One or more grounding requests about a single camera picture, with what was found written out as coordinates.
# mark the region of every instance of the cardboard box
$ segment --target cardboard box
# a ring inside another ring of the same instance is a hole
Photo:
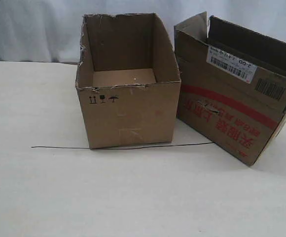
[[[175,26],[178,117],[252,165],[286,122],[286,43],[202,13]]]
[[[85,15],[76,89],[90,148],[170,142],[180,77],[152,14]]]

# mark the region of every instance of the black wire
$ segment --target black wire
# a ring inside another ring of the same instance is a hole
[[[214,142],[194,143],[194,144],[178,144],[178,145],[163,145],[163,146],[147,146],[147,147],[130,147],[130,148],[97,148],[96,150],[139,150],[154,147],[185,147],[213,144]],[[89,149],[86,147],[49,147],[49,146],[34,146],[31,148],[57,148],[57,149]]]

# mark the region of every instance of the white backdrop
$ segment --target white backdrop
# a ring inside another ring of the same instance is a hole
[[[0,0],[0,60],[77,62],[85,13],[156,12],[173,39],[202,11],[286,41],[286,0]]]

